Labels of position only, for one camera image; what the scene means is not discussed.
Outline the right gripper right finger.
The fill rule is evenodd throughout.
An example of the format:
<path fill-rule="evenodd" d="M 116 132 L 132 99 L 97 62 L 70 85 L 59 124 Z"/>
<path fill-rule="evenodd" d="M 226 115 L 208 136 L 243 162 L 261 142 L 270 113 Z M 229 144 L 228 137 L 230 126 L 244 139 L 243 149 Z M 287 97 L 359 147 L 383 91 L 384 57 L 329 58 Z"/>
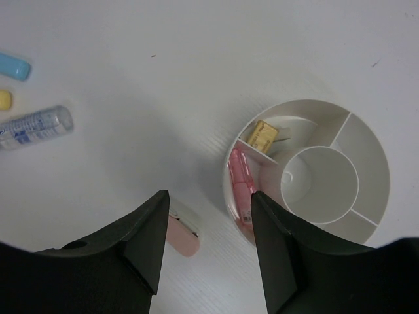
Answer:
<path fill-rule="evenodd" d="M 263 192 L 251 199 L 269 313 L 417 313 L 418 240 L 379 248 L 326 232 Z"/>

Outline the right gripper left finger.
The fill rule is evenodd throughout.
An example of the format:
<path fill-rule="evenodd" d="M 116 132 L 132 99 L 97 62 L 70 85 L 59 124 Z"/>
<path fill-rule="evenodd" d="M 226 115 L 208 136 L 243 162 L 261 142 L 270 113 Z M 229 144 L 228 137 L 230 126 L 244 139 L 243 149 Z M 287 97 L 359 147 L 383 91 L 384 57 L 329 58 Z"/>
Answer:
<path fill-rule="evenodd" d="M 2 313 L 148 313 L 158 291 L 170 196 L 61 249 L 1 244 Z"/>

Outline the white round divided container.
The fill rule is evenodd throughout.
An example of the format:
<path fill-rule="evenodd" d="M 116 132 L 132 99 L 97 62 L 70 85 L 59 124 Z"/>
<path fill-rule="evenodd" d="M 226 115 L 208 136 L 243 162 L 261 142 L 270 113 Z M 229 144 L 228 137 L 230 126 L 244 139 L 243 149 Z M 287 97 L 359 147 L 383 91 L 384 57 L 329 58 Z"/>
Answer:
<path fill-rule="evenodd" d="M 279 130 L 264 154 L 247 144 L 256 123 Z M 223 194 L 237 229 L 240 221 L 228 159 L 234 148 L 247 158 L 256 191 L 289 212 L 335 236 L 364 244 L 378 228 L 390 195 L 390 171 L 373 131 L 358 116 L 334 103 L 299 99 L 275 105 L 253 118 L 227 151 Z"/>

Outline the pink highlighter pen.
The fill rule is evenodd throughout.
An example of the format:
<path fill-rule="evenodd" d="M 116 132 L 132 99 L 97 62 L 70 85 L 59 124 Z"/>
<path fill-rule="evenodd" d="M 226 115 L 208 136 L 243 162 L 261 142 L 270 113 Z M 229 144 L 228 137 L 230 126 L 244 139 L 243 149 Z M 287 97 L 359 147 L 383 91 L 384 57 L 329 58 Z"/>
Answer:
<path fill-rule="evenodd" d="M 232 150 L 228 159 L 228 169 L 240 221 L 252 230 L 251 197 L 256 192 L 256 187 L 246 155 L 240 149 Z"/>

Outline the small yellow eraser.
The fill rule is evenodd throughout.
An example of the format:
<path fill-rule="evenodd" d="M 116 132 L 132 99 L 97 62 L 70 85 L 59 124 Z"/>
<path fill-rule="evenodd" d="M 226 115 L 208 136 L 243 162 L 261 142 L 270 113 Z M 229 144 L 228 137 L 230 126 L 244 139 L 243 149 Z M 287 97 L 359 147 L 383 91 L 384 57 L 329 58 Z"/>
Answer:
<path fill-rule="evenodd" d="M 247 144 L 259 152 L 266 154 L 271 148 L 279 130 L 264 120 L 256 123 L 254 130 L 247 139 Z"/>

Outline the blue highlighter pen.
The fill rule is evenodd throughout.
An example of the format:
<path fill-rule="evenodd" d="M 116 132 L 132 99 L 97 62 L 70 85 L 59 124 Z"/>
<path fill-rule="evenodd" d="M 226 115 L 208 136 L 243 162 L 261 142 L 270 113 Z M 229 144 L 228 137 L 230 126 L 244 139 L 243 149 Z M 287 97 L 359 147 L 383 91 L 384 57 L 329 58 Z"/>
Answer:
<path fill-rule="evenodd" d="M 19 58 L 0 53 L 0 73 L 6 77 L 25 81 L 29 77 L 31 65 Z"/>

